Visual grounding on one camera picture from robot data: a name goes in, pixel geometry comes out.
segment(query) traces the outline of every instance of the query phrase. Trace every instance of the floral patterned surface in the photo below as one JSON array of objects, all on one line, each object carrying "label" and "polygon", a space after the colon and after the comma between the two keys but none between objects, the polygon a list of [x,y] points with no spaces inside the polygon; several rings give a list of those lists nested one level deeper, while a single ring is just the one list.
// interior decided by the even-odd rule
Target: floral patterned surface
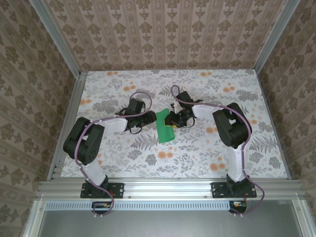
[{"label": "floral patterned surface", "polygon": [[[150,93],[152,110],[170,108],[173,84],[194,99],[227,105],[237,102],[248,118],[253,136],[246,151],[251,177],[287,177],[275,133],[254,70],[152,70],[89,72],[77,117],[91,120],[113,115],[127,107],[130,95]],[[146,95],[136,95],[146,105]],[[136,135],[127,132],[104,137],[98,162],[109,177],[215,178],[228,172],[227,147],[214,120],[197,119],[193,128],[174,130],[175,140],[159,144],[156,125]],[[66,157],[62,176],[82,176]]]}]

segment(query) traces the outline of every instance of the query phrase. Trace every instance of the gray floor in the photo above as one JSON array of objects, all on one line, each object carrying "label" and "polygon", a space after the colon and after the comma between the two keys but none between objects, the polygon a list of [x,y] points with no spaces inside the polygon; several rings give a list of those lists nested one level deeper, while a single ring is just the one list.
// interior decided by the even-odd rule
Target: gray floor
[{"label": "gray floor", "polygon": [[47,211],[41,237],[300,237],[291,202],[264,201],[242,218],[228,211]]}]

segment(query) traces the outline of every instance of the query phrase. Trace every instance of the patterned wallpaper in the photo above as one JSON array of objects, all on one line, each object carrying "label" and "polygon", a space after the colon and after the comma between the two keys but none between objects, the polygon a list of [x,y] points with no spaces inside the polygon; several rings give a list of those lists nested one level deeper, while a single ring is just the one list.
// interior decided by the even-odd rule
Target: patterned wallpaper
[{"label": "patterned wallpaper", "polygon": [[259,74],[293,178],[316,220],[316,1],[301,0]]},{"label": "patterned wallpaper", "polygon": [[0,236],[19,236],[74,78],[30,3],[0,1]]},{"label": "patterned wallpaper", "polygon": [[285,0],[44,0],[82,70],[251,68]]}]

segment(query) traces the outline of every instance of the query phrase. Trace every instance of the purple cable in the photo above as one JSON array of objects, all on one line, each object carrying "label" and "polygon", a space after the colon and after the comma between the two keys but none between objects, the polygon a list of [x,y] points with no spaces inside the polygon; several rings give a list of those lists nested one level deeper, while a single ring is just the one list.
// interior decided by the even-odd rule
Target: purple cable
[{"label": "purple cable", "polygon": [[[93,181],[91,181],[91,180],[89,179],[89,177],[87,176],[87,174],[85,173],[85,171],[82,169],[82,163],[78,160],[79,145],[80,145],[80,143],[81,143],[81,141],[82,141],[84,135],[86,134],[86,132],[88,131],[88,129],[89,129],[93,124],[96,124],[96,123],[99,123],[99,122],[103,122],[103,121],[107,121],[107,120],[111,120],[111,119],[116,119],[116,118],[138,117],[138,116],[141,116],[141,115],[147,113],[147,112],[150,110],[150,108],[152,107],[152,104],[153,104],[153,100],[152,100],[150,94],[148,94],[147,92],[144,92],[144,91],[136,91],[136,92],[134,92],[134,93],[129,97],[129,99],[131,99],[135,94],[139,94],[139,93],[146,94],[146,95],[149,97],[150,105],[149,105],[149,107],[147,108],[147,110],[145,110],[144,112],[142,112],[142,113],[140,113],[140,114],[136,114],[136,115],[113,116],[113,117],[102,118],[102,119],[98,119],[98,120],[92,121],[92,122],[89,123],[89,124],[87,125],[87,127],[85,127],[85,129],[83,130],[82,134],[80,135],[80,137],[79,137],[79,139],[78,139],[78,142],[77,142],[77,145],[76,145],[76,148],[75,148],[75,155],[74,155],[75,163],[79,166],[79,169],[80,169],[80,171],[82,172],[82,174],[84,175],[84,177],[86,178],[86,180],[87,180],[90,184],[92,184],[94,187],[96,187],[97,189],[100,189],[100,190],[104,191],[104,192],[111,198],[111,201],[112,201],[111,206],[110,206],[109,210],[108,210],[104,215],[102,215],[102,216],[105,216],[105,215],[109,214],[110,211],[113,209],[113,207],[114,207],[114,198],[113,198],[113,196],[110,194],[109,191],[107,191],[107,190],[101,188],[100,186],[98,186],[97,184],[95,184]],[[95,213],[95,208],[93,208],[93,213],[94,213],[94,215],[101,216],[101,215]]]},{"label": "purple cable", "polygon": [[217,107],[217,108],[222,108],[222,109],[227,109],[231,112],[233,112],[234,114],[236,114],[238,117],[241,118],[241,120],[245,123],[246,127],[247,127],[247,130],[248,130],[248,138],[247,140],[245,141],[245,143],[243,144],[243,146],[241,147],[241,164],[242,164],[242,172],[243,174],[246,176],[246,179],[249,180],[250,183],[252,183],[253,185],[255,185],[256,187],[258,187],[261,192],[262,192],[262,196],[261,196],[261,199],[259,200],[259,202],[252,208],[250,209],[249,211],[245,212],[245,213],[240,213],[238,212],[237,210],[231,208],[231,210],[233,210],[234,212],[236,212],[237,214],[240,214],[240,215],[246,215],[246,214],[249,214],[251,213],[252,211],[254,211],[259,205],[260,203],[262,202],[262,200],[264,199],[265,197],[265,191],[258,185],[256,184],[254,181],[252,181],[246,174],[246,171],[245,171],[245,155],[244,155],[244,148],[246,147],[247,143],[249,142],[250,140],[250,137],[251,137],[251,129],[250,129],[250,126],[248,124],[248,121],[240,114],[238,113],[236,110],[232,109],[232,108],[229,108],[227,106],[224,106],[224,105],[215,105],[215,104],[210,104],[210,103],[191,103],[191,102],[185,102],[185,101],[182,101],[182,100],[179,100],[174,94],[173,94],[173,88],[177,88],[178,89],[178,94],[180,93],[180,87],[178,85],[173,85],[171,87],[171,95],[178,101],[178,102],[181,102],[183,104],[188,104],[188,105],[208,105],[208,106],[212,106],[212,107]]}]

